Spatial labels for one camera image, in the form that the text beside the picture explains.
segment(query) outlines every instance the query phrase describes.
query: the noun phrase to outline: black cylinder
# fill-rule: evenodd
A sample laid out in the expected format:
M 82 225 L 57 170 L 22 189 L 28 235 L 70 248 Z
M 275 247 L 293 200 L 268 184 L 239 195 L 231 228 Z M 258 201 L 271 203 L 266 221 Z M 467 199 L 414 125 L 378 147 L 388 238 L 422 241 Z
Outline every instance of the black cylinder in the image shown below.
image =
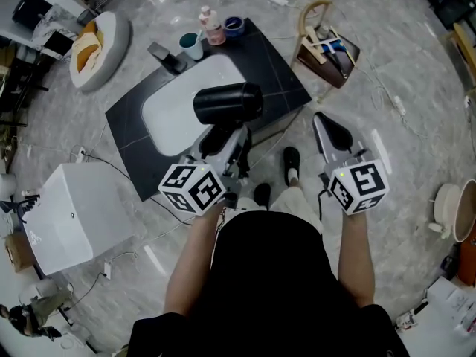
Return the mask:
M 202 124 L 246 122 L 261 115 L 263 94 L 247 82 L 211 87 L 196 94 L 193 109 Z

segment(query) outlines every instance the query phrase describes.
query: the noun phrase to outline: soap bottle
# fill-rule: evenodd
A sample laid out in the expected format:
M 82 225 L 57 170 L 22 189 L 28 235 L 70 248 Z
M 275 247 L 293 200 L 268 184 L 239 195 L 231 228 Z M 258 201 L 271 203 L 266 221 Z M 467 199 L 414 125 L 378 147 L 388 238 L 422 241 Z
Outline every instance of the soap bottle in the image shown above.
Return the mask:
M 199 16 L 200 23 L 203 26 L 207 40 L 210 45 L 221 45 L 225 42 L 225 31 L 218 18 L 218 13 L 205 5 L 202 7 L 202 13 Z

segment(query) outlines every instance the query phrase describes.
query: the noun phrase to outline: white cube with black markers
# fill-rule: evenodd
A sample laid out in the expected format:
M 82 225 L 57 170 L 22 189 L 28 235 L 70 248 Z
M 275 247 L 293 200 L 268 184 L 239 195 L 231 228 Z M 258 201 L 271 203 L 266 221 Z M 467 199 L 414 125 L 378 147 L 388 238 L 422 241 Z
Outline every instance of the white cube with black markers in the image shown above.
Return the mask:
M 209 164 L 172 164 L 158 186 L 179 211 L 203 215 L 226 189 Z
M 380 160 L 366 161 L 332 171 L 329 191 L 346 214 L 377 206 L 389 192 L 387 175 Z

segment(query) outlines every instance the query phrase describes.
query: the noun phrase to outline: marble floor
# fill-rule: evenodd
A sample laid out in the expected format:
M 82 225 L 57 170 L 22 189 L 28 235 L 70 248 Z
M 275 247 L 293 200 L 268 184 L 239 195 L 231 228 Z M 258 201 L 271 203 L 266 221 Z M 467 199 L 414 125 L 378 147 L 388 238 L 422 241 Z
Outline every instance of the marble floor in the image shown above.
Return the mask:
M 179 50 L 178 39 L 197 30 L 199 8 L 204 4 L 223 18 L 231 14 L 250 17 L 289 61 L 300 10 L 314 0 L 289 0 L 293 7 L 279 7 L 266 0 L 114 0 L 108 10 L 119 12 L 132 23 L 128 53 L 113 78 L 99 91 L 84 94 L 69 78 L 68 66 L 57 63 L 28 110 L 28 127 L 20 132 L 22 143 L 13 162 L 18 191 L 39 187 L 53 170 L 68 162 L 69 152 L 82 144 L 93 155 L 124 170 L 104 113 L 136 83 L 158 67 L 147 53 L 151 41 Z M 368 213 L 370 247 L 376 270 L 376 302 L 392 318 L 419 303 L 423 290 L 439 273 L 439 265 L 452 244 L 428 230 L 438 187 L 447 181 L 462 184 L 474 177 L 475 156 L 470 127 L 463 106 L 464 88 L 456 69 L 438 41 L 443 27 L 425 0 L 333 0 L 331 22 L 363 50 L 347 84 L 331 91 L 322 104 L 316 99 L 326 83 L 302 65 L 295 66 L 312 101 L 289 131 L 252 149 L 253 187 L 268 181 L 273 198 L 283 191 L 280 154 L 294 144 L 301 152 L 301 180 L 311 206 L 318 209 L 321 190 L 318 174 L 324 160 L 318 154 L 311 127 L 313 113 L 327 110 L 351 120 L 372 143 L 377 129 L 390 153 L 393 173 L 386 200 Z M 399 96 L 407 114 L 402 122 L 385 91 Z M 74 284 L 76 298 L 87 292 L 104 261 L 113 261 L 112 280 L 100 278 L 95 288 L 69 315 L 88 328 L 91 343 L 113 351 L 129 340 L 134 322 L 161 313 L 167 279 L 187 236 L 184 226 L 150 200 L 141 202 L 133 186 L 114 170 L 118 192 L 134 236 L 104 255 L 56 274 L 55 279 Z M 336 270 L 341 235 L 337 204 L 323 198 L 324 245 Z M 149 245 L 162 264 L 158 271 L 144 252 Z

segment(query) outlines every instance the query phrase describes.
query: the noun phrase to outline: black faucet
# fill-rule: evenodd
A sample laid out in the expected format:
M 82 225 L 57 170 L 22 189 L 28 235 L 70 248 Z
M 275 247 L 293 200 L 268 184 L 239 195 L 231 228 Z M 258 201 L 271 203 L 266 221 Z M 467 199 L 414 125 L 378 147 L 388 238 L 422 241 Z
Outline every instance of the black faucet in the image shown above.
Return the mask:
M 151 53 L 171 74 L 178 75 L 187 68 L 185 61 L 179 60 L 177 57 L 170 54 L 170 51 L 157 42 L 153 42 L 147 48 Z

